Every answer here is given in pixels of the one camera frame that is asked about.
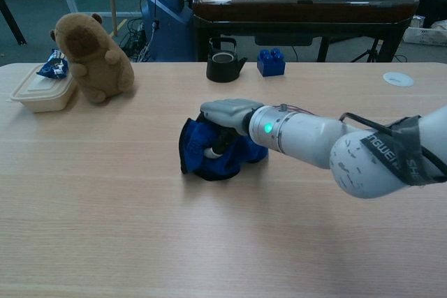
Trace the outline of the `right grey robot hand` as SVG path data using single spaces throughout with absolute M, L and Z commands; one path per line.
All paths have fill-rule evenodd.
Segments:
M 204 156 L 219 158 L 239 136 L 248 135 L 250 118 L 260 107 L 263 107 L 262 103 L 243 98 L 203 103 L 200 106 L 200 114 L 218 128 L 217 140 L 204 150 Z

